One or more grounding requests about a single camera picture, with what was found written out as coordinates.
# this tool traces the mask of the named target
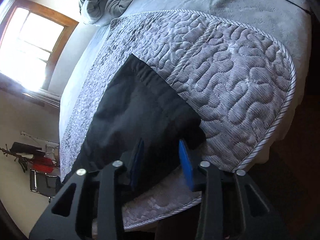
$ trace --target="quilted stitching pattern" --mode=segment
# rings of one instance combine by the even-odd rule
[[[294,90],[294,66],[284,46],[248,25],[186,10],[115,19],[66,127],[60,151],[62,178],[80,152],[107,85],[131,53],[198,112],[207,136],[199,151],[227,171],[259,151]],[[123,207],[125,227],[181,211],[199,203],[199,196],[188,190],[177,169]]]

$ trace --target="silver screw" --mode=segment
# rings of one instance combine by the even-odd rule
[[[204,168],[207,168],[207,167],[210,166],[210,163],[208,161],[202,161],[202,162],[200,162],[200,166],[204,167]]]
[[[76,174],[79,175],[79,176],[82,176],[82,175],[84,175],[86,173],[87,173],[87,171],[85,169],[79,169],[79,170],[76,171]]]
[[[113,164],[112,164],[112,166],[114,166],[114,167],[121,167],[123,165],[123,162],[122,161],[115,161],[115,162],[113,162]]]
[[[236,174],[239,176],[244,176],[246,174],[246,172],[244,170],[239,169],[236,171]]]

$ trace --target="window frame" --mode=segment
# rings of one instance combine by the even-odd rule
[[[45,68],[45,80],[41,88],[44,90],[48,90],[58,59],[65,45],[67,44],[71,34],[73,33],[74,29],[77,27],[79,22],[60,12],[57,12],[53,9],[50,9],[36,2],[29,1],[29,0],[15,0],[15,2],[12,5],[12,8],[8,12],[8,18],[5,23],[4,29],[2,33],[0,33],[0,47],[1,47],[3,37],[5,35],[5,32],[7,30],[7,27],[10,24],[10,20],[17,8],[27,9],[31,13],[47,18],[48,20],[51,20],[64,27],[59,38],[57,39],[55,46],[53,47],[52,53],[47,61],[47,65]]]

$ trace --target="bed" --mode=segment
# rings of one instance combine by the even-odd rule
[[[308,8],[305,0],[291,1],[303,8]],[[272,35],[286,47],[295,65],[295,93],[281,123],[255,158],[251,159],[246,169],[255,163],[267,161],[269,147],[274,141],[284,138],[293,119],[295,108],[303,98],[311,52],[310,15],[285,0],[133,0],[121,18],[147,11],[169,9],[203,12],[249,24]],[[67,140],[64,134],[68,124],[73,122],[73,109],[90,68],[100,50],[104,48],[109,32],[110,25],[106,25],[95,33],[63,92],[59,124],[61,143]],[[74,158],[69,155],[70,153],[63,153],[60,156],[62,179],[70,171],[74,161]],[[200,203],[199,195],[188,192],[187,187],[182,185],[182,181],[180,171],[175,170],[164,179],[161,185],[125,204],[123,207],[125,229],[139,228]],[[176,185],[175,190],[170,190],[174,185]]]

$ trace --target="beige wall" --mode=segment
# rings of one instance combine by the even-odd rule
[[[15,141],[39,146],[24,132],[58,141],[58,110],[41,107],[0,90],[0,147],[10,149]],[[14,157],[0,153],[0,199],[20,230],[28,236],[46,208],[48,199],[30,192],[29,172],[23,173]]]
[[[56,10],[79,22],[68,40],[58,62],[49,85],[49,91],[61,95],[72,74],[76,63],[97,30],[94,25],[81,22],[78,0],[31,0]]]

